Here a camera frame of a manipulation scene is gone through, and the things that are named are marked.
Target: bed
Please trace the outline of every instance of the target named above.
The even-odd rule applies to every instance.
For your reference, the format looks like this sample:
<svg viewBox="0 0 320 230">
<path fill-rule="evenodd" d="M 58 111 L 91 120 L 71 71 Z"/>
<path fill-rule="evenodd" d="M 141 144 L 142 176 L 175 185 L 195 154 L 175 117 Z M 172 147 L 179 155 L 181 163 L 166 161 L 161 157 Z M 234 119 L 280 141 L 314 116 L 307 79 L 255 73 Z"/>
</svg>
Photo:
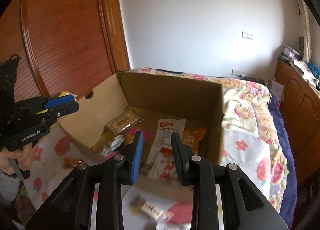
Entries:
<svg viewBox="0 0 320 230">
<path fill-rule="evenodd" d="M 226 165 L 229 162 L 237 163 L 264 193 L 287 225 L 291 226 L 297 196 L 293 157 L 277 108 L 277 101 L 265 86 L 238 79 L 173 73 L 150 68 L 138 68 L 129 72 L 185 77 L 222 84 L 224 117 L 221 128 L 225 142 L 220 165 Z M 45 153 L 55 155 L 51 149 L 65 137 L 68 136 L 59 127 L 55 128 L 35 147 L 35 157 L 40 159 L 40 156 L 45 157 Z M 73 148 L 70 150 L 76 158 L 76 150 Z M 36 208 L 42 204 L 47 195 L 50 195 L 66 174 L 66 172 L 51 172 L 51 176 L 47 176 L 47 179 L 41 182 L 42 186 L 46 187 L 45 191 L 43 189 L 39 191 L 35 180 L 42 177 L 39 176 L 43 171 L 41 166 L 49 168 L 48 160 L 50 159 L 55 160 L 48 157 L 46 160 L 41 160 L 41 163 L 37 163 L 39 166 L 33 166 L 30 179 L 25 181 L 28 196 Z"/>
</svg>

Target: yellow package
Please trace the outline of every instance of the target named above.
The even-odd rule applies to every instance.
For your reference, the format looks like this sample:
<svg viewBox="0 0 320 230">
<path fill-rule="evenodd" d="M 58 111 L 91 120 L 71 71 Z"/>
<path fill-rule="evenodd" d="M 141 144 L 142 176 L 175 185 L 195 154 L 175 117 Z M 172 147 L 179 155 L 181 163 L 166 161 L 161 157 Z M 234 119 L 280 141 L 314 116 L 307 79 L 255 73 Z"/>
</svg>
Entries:
<svg viewBox="0 0 320 230">
<path fill-rule="evenodd" d="M 198 154 L 199 142 L 203 139 L 206 128 L 191 129 L 185 128 L 182 135 L 182 143 L 188 145 L 193 150 L 194 154 Z"/>
</svg>

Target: wall switch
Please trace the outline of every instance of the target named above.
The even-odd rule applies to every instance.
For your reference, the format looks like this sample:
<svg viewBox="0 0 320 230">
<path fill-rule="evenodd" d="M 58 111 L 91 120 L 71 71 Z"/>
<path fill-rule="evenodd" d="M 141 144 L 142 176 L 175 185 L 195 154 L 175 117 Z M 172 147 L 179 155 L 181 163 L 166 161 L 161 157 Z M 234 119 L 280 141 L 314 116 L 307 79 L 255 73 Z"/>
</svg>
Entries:
<svg viewBox="0 0 320 230">
<path fill-rule="evenodd" d="M 243 37 L 243 38 L 248 38 L 248 35 L 249 35 L 249 34 L 248 34 L 247 32 L 242 32 L 242 37 Z"/>
</svg>

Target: floral quilt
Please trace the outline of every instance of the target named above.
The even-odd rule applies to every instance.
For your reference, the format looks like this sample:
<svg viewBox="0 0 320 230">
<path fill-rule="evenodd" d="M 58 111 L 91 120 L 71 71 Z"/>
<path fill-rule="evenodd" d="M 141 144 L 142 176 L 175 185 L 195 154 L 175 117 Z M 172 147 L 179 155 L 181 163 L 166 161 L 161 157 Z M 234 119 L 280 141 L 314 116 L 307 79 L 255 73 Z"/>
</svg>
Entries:
<svg viewBox="0 0 320 230">
<path fill-rule="evenodd" d="M 258 155 L 261 160 L 256 161 L 256 165 L 252 167 L 252 171 L 254 172 L 252 178 L 254 177 L 260 180 L 253 181 L 260 190 L 263 190 L 263 192 L 266 191 L 266 188 L 269 190 L 268 196 L 270 203 L 278 212 L 280 211 L 289 171 L 287 169 L 287 159 L 282 152 L 276 128 L 268 110 L 267 104 L 270 101 L 270 93 L 265 86 L 232 78 L 216 78 L 190 73 L 173 74 L 150 68 L 137 68 L 129 72 L 185 77 L 221 84 L 224 94 L 224 117 L 221 127 L 224 130 L 253 134 L 257 141 L 262 141 L 269 146 L 268 157 L 261 155 L 262 152 Z M 232 144 L 236 150 L 242 152 L 245 152 L 247 146 L 250 145 L 245 139 L 241 141 L 237 140 Z M 227 155 L 228 152 L 223 148 L 221 163 L 223 163 L 224 157 L 227 157 Z M 233 161 L 237 159 L 239 160 L 241 157 L 233 157 Z M 236 163 L 241 167 L 246 162 Z"/>
</svg>

